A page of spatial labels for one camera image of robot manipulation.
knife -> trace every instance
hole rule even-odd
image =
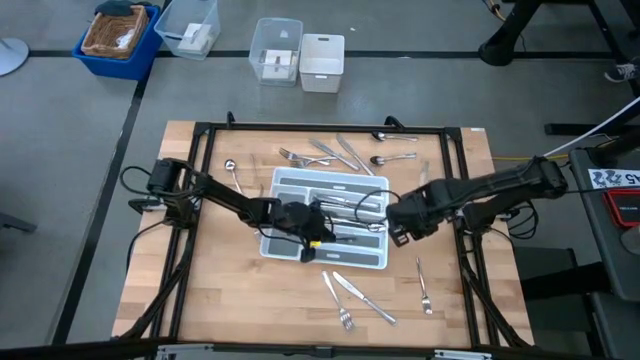
[[[348,207],[351,209],[355,209],[356,207],[358,207],[358,203],[359,203],[358,201],[347,200],[340,196],[324,195],[324,194],[315,195],[315,199],[320,200],[321,202],[324,202],[327,204],[337,205],[341,207]],[[360,209],[365,211],[380,212],[380,204],[362,202],[360,203]]]
[[[353,148],[351,147],[351,145],[347,142],[347,140],[345,140],[345,138],[342,137],[342,135],[340,134],[336,134],[336,139],[338,140],[338,142],[340,143],[340,145],[342,145],[342,147],[347,150],[347,152],[349,154],[351,154],[351,156],[353,156],[354,159],[356,159],[360,165],[362,165],[362,168],[364,168],[364,171],[367,172],[367,174],[371,175],[371,176],[375,176],[375,174],[373,173],[373,171],[371,171],[371,169],[369,169],[369,167],[367,166],[367,164],[362,161],[362,159],[360,159],[360,156],[358,156],[358,153],[356,153],[355,150],[353,150]]]
[[[321,143],[320,141],[316,140],[316,139],[309,139],[309,142],[311,143],[311,145],[317,147],[318,149],[324,151],[325,153],[331,155],[331,156],[335,156],[338,160],[342,161],[343,163],[345,163],[345,165],[347,165],[348,167],[352,168],[355,171],[360,171],[360,168],[358,167],[358,165],[354,165],[352,164],[349,160],[345,159],[344,156],[338,154],[337,152],[331,150],[330,147],[328,147],[327,145]]]
[[[356,289],[356,287],[353,286],[353,284],[351,284],[349,281],[347,281],[347,279],[343,278],[342,275],[334,271],[333,278],[336,279],[336,281],[340,285],[342,285],[342,287],[347,289],[353,295],[357,296],[358,299],[364,301],[365,304],[371,306],[371,308],[375,310],[380,316],[382,316],[383,319],[387,320],[389,324],[393,326],[397,324],[397,321],[393,316],[387,314],[384,310],[380,309],[378,305],[376,305],[373,301],[369,300],[366,296],[364,296],[364,294],[361,293],[360,290]]]

white cable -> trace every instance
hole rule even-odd
[[[617,112],[617,113],[615,113],[612,117],[610,117],[610,118],[608,118],[607,120],[605,120],[602,124],[600,124],[600,125],[598,125],[598,126],[594,127],[593,129],[591,129],[591,130],[590,130],[589,132],[587,132],[586,134],[584,134],[584,135],[582,135],[582,136],[580,136],[580,137],[578,137],[578,138],[575,138],[575,139],[573,139],[573,140],[569,141],[568,143],[566,143],[566,144],[564,144],[564,145],[562,145],[562,146],[560,146],[560,147],[557,147],[557,148],[555,148],[555,149],[553,149],[553,150],[549,151],[548,153],[544,154],[544,156],[545,156],[545,157],[547,157],[547,156],[549,156],[549,155],[553,155],[553,154],[557,153],[558,151],[560,151],[560,150],[562,150],[562,149],[564,149],[564,148],[566,148],[566,147],[569,147],[569,146],[571,146],[571,145],[573,145],[573,144],[577,143],[578,141],[583,140],[583,139],[584,139],[584,138],[586,138],[586,137],[591,136],[591,134],[593,134],[593,133],[595,133],[596,131],[600,130],[603,126],[607,125],[607,124],[608,124],[608,123],[610,123],[611,121],[615,120],[618,116],[620,116],[622,113],[624,113],[625,111],[627,111],[630,107],[632,107],[633,105],[635,105],[638,101],[640,101],[640,97],[638,97],[638,98],[636,98],[635,100],[633,100],[632,102],[630,102],[627,106],[625,106],[624,108],[622,108],[622,110],[618,111],[618,112]]]

spoon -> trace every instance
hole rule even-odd
[[[378,165],[378,166],[382,166],[384,165],[387,161],[389,160],[397,160],[397,159],[415,159],[416,158],[416,153],[410,153],[410,154],[403,154],[403,155],[396,155],[396,156],[387,156],[387,157],[382,157],[382,156],[372,156],[369,161],[371,161],[372,164],[374,165]]]
[[[238,177],[236,176],[236,162],[233,161],[232,159],[229,159],[224,162],[224,168],[227,171],[231,172],[231,175],[233,176],[233,182],[236,183],[236,189],[238,189],[238,192],[240,194],[244,195],[244,193],[242,192],[242,189],[240,188],[240,184],[238,183]]]
[[[380,131],[373,131],[371,135],[378,141],[385,141],[387,139],[398,139],[398,140],[408,140],[408,141],[418,141],[417,137],[413,136],[403,136],[403,135],[387,135]]]

white box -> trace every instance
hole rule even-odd
[[[300,52],[302,90],[337,93],[344,73],[344,36],[304,34]]]

gray plastic tray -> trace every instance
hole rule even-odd
[[[389,180],[381,176],[335,173],[295,169],[276,168],[273,173],[271,196],[283,203],[311,203],[316,195],[339,196],[359,201],[366,194],[376,190],[389,190]],[[366,202],[380,205],[380,211],[358,210],[358,217],[373,221],[385,217],[384,211],[389,204],[388,193],[378,193],[367,198]],[[353,209],[323,205],[323,209],[333,218],[355,220]],[[270,236],[281,236],[299,241],[296,236],[288,236],[277,230],[266,230]],[[387,266],[388,234],[385,231],[371,232],[365,228],[334,224],[335,243],[323,243],[316,248],[313,262],[370,269],[384,269]],[[299,260],[302,245],[288,241],[261,237],[260,254],[265,257]]]

